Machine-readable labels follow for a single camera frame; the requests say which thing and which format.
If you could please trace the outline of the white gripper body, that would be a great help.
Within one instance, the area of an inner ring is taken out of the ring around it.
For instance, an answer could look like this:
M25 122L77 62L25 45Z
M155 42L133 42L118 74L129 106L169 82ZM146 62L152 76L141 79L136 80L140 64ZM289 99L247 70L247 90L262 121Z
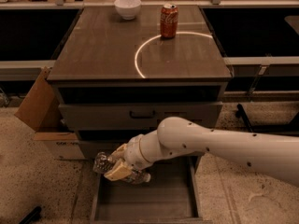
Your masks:
M141 140L143 134L133 137L126 144L126 149L124 151L124 159L129 166L136 170L144 170L151 167L152 163L149 162L143 155L141 151Z

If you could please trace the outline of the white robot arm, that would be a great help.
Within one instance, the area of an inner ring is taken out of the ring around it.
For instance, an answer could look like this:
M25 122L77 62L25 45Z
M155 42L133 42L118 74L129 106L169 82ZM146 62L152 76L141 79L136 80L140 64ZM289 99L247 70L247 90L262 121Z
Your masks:
M299 186L298 137L212 130L179 117L163 119L155 131L140 134L116 149L112 153L116 162L105 178L121 180L156 161L194 152L210 153Z

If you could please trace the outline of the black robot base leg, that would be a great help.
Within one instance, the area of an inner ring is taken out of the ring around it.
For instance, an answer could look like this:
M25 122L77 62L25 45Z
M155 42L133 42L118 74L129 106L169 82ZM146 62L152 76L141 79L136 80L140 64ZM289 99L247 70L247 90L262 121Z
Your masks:
M237 118L242 118L242 120L243 120L243 122L244 122L244 124L245 124L245 127L247 128L247 130L248 130L250 133L252 133L252 132L253 132L253 129L252 129L252 126L251 126L251 124L250 124L249 118L248 118L248 116L247 116L247 114L246 114L246 112L245 112L245 110L244 110L243 105L242 105L242 104L238 104L238 105L236 106L236 108L237 108L237 111L235 112L235 116L236 116Z

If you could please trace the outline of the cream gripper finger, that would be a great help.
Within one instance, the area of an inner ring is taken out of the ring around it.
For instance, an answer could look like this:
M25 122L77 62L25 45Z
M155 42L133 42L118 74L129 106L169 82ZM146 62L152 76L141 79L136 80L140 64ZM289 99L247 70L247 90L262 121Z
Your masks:
M132 174L132 168L123 159L116 161L111 170L104 174L104 177L110 181L124 179Z
M127 144L124 143L121 146L119 146L116 150L114 150L111 154L111 157L117 161L118 159L124 158L125 150L127 149Z

